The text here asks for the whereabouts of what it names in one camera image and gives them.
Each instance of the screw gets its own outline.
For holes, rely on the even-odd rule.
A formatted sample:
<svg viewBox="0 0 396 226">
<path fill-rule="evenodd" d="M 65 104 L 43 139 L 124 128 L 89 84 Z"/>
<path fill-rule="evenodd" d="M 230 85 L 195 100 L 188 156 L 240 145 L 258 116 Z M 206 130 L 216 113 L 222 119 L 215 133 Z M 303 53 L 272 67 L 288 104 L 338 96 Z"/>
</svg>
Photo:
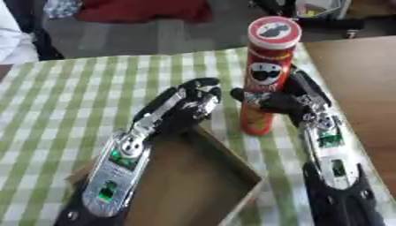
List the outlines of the screw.
<svg viewBox="0 0 396 226">
<path fill-rule="evenodd" d="M 77 213 L 76 211 L 70 211 L 67 214 L 67 218 L 69 218 L 71 221 L 75 221 L 78 216 L 79 216 L 79 213 Z"/>
</svg>

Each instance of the checkered tablecloth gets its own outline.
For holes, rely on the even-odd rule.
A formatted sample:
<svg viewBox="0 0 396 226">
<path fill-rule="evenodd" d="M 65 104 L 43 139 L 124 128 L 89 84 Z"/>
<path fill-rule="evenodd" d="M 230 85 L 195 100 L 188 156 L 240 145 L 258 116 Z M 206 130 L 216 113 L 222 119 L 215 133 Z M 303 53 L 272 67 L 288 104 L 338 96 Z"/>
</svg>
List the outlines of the checkered tablecloth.
<svg viewBox="0 0 396 226">
<path fill-rule="evenodd" d="M 269 134 L 245 135 L 240 87 L 246 49 L 175 56 L 111 56 L 16 65 L 0 83 L 1 225 L 51 225 L 62 205 L 65 177 L 90 160 L 111 132 L 169 86 L 196 77 L 219 77 L 224 100 L 210 129 L 265 180 L 259 199 L 236 225 L 311 225 L 301 175 L 304 153 L 287 117 L 276 116 Z M 294 62 L 324 85 L 302 45 Z M 393 200 L 356 141 L 374 188 L 378 210 L 396 225 Z"/>
</svg>

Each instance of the pringles can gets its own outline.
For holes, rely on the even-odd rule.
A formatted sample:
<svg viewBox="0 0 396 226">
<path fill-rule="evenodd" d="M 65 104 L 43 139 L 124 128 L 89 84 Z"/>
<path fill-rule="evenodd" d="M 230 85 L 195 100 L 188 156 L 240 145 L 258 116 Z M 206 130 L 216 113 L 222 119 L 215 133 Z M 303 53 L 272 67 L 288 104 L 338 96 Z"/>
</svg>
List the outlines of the pringles can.
<svg viewBox="0 0 396 226">
<path fill-rule="evenodd" d="M 289 74 L 293 51 L 301 38 L 300 26 L 287 18 L 265 17 L 250 24 L 244 90 L 281 91 Z M 265 134 L 273 114 L 242 104 L 240 124 L 248 134 Z"/>
</svg>

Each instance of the brown cardboard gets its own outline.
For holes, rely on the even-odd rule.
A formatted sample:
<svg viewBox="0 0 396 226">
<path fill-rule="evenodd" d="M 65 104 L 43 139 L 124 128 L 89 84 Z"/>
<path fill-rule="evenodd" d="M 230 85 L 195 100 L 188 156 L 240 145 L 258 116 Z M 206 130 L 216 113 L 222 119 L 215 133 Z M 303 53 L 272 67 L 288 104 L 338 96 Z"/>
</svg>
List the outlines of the brown cardboard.
<svg viewBox="0 0 396 226">
<path fill-rule="evenodd" d="M 68 180 L 78 181 L 92 165 Z M 261 184 L 238 156 L 197 127 L 155 143 L 125 225 L 227 225 Z"/>
</svg>

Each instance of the fingertip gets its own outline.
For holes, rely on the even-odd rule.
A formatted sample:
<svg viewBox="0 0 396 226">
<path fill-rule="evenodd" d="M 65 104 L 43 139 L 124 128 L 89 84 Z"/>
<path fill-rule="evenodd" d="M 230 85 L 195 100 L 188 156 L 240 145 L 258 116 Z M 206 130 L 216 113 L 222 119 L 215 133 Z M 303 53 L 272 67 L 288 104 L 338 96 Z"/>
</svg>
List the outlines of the fingertip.
<svg viewBox="0 0 396 226">
<path fill-rule="evenodd" d="M 245 99 L 244 91 L 242 88 L 233 88 L 230 91 L 230 95 L 232 98 L 240 102 L 243 102 L 243 100 Z"/>
<path fill-rule="evenodd" d="M 211 94 L 215 95 L 219 101 L 221 101 L 221 88 L 220 87 L 213 87 L 209 91 Z"/>
</svg>

